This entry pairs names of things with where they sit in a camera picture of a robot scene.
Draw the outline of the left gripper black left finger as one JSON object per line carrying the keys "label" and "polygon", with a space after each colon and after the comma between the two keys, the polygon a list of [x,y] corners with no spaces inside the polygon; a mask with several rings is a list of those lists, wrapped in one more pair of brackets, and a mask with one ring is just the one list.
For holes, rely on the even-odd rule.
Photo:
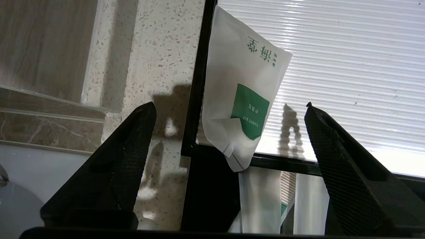
{"label": "left gripper black left finger", "polygon": [[157,118],[137,107],[41,208],[46,227],[137,229],[133,208]]}

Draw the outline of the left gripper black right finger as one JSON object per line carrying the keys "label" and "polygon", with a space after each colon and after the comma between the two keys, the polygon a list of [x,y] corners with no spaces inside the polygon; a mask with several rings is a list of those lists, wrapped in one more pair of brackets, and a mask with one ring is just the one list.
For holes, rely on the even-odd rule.
{"label": "left gripper black right finger", "polygon": [[325,111],[308,103],[304,121],[331,205],[346,235],[424,236],[422,198]]}

